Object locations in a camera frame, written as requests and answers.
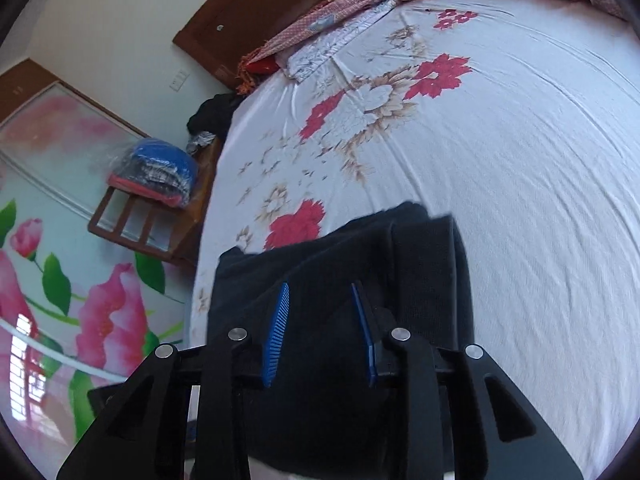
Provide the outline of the black sports pants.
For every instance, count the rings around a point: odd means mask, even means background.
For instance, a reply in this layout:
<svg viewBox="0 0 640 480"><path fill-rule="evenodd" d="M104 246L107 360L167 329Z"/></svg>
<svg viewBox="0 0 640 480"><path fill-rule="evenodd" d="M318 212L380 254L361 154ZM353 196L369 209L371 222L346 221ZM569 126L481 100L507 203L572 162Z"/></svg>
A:
<svg viewBox="0 0 640 480"><path fill-rule="evenodd" d="M352 284L375 308L436 347L474 337L465 249L454 218L403 203L311 242L221 254L208 331L254 318L268 330L280 289L290 313L273 384L244 401L251 458L310 478L378 474L390 411L369 384L367 346Z"/></svg>

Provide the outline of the floral wardrobe door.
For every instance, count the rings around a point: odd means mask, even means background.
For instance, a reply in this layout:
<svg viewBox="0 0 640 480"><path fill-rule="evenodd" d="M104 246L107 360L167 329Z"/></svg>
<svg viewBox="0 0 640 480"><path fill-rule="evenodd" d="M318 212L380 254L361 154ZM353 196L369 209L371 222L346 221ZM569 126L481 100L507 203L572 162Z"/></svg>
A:
<svg viewBox="0 0 640 480"><path fill-rule="evenodd" d="M190 274L89 229L144 229L148 208L122 220L106 185L140 139L34 61L1 77L1 417L48 479L92 422L88 392L186 332Z"/></svg>

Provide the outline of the wooden chair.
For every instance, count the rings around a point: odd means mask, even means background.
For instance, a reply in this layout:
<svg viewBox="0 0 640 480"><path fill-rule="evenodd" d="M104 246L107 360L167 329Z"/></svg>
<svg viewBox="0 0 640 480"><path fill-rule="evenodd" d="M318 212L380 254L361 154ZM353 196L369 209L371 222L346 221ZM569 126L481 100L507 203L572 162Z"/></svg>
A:
<svg viewBox="0 0 640 480"><path fill-rule="evenodd" d="M190 204L170 208L157 200L107 188L88 231L110 243L177 266L195 266L222 143L201 151Z"/></svg>

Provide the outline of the plastic bag of clothes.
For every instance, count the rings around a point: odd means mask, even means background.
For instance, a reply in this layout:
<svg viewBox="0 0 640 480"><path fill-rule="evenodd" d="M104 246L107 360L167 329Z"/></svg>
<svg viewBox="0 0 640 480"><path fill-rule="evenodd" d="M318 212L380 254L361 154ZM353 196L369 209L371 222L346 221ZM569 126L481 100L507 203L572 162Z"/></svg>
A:
<svg viewBox="0 0 640 480"><path fill-rule="evenodd" d="M165 141L144 138L114 156L106 182L119 191L184 208L197 178L198 163L190 154Z"/></svg>

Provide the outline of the black clothes pile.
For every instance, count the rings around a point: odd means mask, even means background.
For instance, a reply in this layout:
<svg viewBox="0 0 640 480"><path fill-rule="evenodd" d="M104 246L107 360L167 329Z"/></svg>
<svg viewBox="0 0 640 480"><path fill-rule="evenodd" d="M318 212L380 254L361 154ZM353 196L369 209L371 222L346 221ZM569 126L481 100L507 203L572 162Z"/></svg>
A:
<svg viewBox="0 0 640 480"><path fill-rule="evenodd" d="M234 112L244 101L242 96L235 93L216 94L206 100L186 123L191 136L208 132L216 136L221 142L227 139Z"/></svg>

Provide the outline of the floral white bed sheet mattress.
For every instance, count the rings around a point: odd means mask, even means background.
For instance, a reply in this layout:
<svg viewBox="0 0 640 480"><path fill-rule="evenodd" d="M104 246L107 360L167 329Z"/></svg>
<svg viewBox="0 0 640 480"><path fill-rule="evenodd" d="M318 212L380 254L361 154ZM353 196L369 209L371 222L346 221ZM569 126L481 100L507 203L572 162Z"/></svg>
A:
<svg viewBox="0 0 640 480"><path fill-rule="evenodd" d="M406 200L452 214L478 342L588 478L639 419L639 40L565 0L416 0L235 111L190 344L219 256Z"/></svg>

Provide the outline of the red pillow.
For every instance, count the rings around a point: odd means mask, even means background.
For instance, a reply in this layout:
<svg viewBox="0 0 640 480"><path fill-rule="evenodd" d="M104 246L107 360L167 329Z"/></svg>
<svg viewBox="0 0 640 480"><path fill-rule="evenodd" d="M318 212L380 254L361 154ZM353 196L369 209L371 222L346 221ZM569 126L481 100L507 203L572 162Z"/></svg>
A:
<svg viewBox="0 0 640 480"><path fill-rule="evenodd" d="M274 56L247 63L245 68L247 73L257 76L270 76L280 70L280 66Z"/></svg>

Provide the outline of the wooden headboard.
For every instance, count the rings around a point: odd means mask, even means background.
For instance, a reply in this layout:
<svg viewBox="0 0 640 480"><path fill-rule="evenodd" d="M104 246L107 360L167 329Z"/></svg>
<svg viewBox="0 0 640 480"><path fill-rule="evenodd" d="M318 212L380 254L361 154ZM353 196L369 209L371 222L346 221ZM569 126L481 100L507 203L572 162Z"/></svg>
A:
<svg viewBox="0 0 640 480"><path fill-rule="evenodd" d="M174 45L230 89L244 55L261 47L321 0L207 0Z"/></svg>

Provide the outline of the wall socket plate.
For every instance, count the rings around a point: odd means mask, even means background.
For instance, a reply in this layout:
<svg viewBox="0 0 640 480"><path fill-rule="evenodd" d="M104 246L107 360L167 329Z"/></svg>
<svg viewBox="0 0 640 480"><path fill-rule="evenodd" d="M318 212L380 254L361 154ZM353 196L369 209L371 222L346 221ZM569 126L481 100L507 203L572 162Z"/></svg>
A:
<svg viewBox="0 0 640 480"><path fill-rule="evenodd" d="M189 72L186 72L185 70L178 70L174 78L172 78L169 88L171 88L172 91L179 92L189 77Z"/></svg>

